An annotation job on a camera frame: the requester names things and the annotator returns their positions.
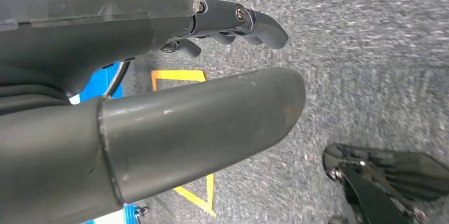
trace bolt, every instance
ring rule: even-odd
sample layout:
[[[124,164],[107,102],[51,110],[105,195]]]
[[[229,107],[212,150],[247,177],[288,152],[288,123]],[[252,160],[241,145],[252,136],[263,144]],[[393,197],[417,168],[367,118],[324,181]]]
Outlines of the bolt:
[[[333,181],[340,180],[343,177],[342,172],[336,168],[329,172],[329,176]]]
[[[241,5],[238,5],[236,7],[236,17],[239,22],[245,21],[246,11],[245,8],[243,8]]]
[[[135,215],[139,217],[144,217],[149,212],[149,210],[150,209],[148,207],[137,207]]]

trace yellow floor marking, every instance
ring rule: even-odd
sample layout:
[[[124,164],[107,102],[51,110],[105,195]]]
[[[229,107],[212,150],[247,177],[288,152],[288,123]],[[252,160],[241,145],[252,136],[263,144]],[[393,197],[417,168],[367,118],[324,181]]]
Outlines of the yellow floor marking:
[[[206,81],[206,76],[202,70],[153,70],[151,72],[151,85],[153,91],[157,90],[157,79],[204,82]],[[208,214],[213,217],[217,216],[217,214],[213,211],[213,174],[206,176],[206,191],[208,195],[207,201],[200,199],[198,196],[186,190],[182,186],[176,187],[174,190]]]

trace cable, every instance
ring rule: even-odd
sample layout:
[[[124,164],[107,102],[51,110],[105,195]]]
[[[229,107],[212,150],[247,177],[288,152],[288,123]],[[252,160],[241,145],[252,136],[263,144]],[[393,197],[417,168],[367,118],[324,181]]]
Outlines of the cable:
[[[126,72],[128,71],[130,63],[131,63],[131,61],[121,61],[120,62],[119,69],[115,73],[115,76],[112,79],[111,83],[109,84],[109,87],[103,93],[103,97],[109,98],[109,97],[112,97],[112,95],[114,95],[114,93],[117,91],[117,88],[119,88],[119,85],[122,82]]]
[[[55,88],[44,85],[9,85],[0,87],[0,97],[10,97],[27,94],[40,94],[67,101],[67,96]]]

